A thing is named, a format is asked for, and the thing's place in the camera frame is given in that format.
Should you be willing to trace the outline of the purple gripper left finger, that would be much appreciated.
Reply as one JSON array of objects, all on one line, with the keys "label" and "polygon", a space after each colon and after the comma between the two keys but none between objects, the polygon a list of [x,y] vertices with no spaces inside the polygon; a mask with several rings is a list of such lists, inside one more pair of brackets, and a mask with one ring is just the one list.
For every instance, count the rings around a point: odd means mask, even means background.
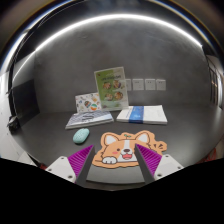
[{"label": "purple gripper left finger", "polygon": [[46,168],[46,171],[69,182],[84,184],[94,155],[94,146],[90,145],[69,157],[60,156]]}]

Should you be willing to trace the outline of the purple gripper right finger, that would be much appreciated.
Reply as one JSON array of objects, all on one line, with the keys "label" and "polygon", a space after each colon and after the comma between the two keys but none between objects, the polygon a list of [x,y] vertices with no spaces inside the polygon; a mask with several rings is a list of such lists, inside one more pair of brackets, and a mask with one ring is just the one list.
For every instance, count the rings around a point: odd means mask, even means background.
[{"label": "purple gripper right finger", "polygon": [[183,169],[183,166],[171,155],[159,155],[139,144],[135,145],[135,155],[146,184]]}]

